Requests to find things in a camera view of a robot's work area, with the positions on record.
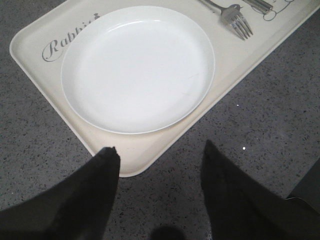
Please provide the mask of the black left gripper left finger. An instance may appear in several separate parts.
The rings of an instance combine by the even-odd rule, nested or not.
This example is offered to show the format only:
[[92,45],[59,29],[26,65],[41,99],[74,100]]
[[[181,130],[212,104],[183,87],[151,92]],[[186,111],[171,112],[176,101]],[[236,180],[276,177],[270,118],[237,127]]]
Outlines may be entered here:
[[101,240],[120,174],[114,147],[102,148],[54,187],[0,212],[2,240]]

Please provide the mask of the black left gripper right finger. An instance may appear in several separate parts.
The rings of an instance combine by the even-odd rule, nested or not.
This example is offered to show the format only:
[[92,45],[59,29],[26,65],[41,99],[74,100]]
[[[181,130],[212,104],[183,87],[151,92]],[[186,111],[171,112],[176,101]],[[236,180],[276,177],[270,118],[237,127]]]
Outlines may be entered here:
[[318,240],[320,215],[256,182],[207,140],[201,188],[215,240]]

